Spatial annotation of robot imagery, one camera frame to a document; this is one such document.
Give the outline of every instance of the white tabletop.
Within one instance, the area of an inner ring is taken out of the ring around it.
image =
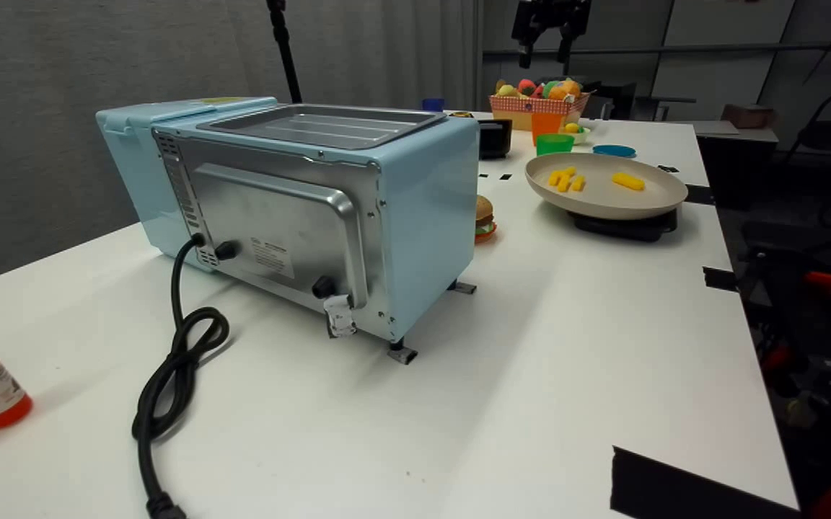
[[[603,125],[603,142],[705,186],[692,127]],[[326,340],[317,314],[223,276],[186,274],[235,344],[200,372],[162,481],[191,517],[618,517],[613,447],[797,509],[716,210],[685,204],[656,246],[574,230],[509,163],[478,190],[503,239],[386,360]],[[0,359],[37,412],[0,432],[0,519],[144,517],[131,419],[170,344],[170,261],[139,226],[0,276]]]

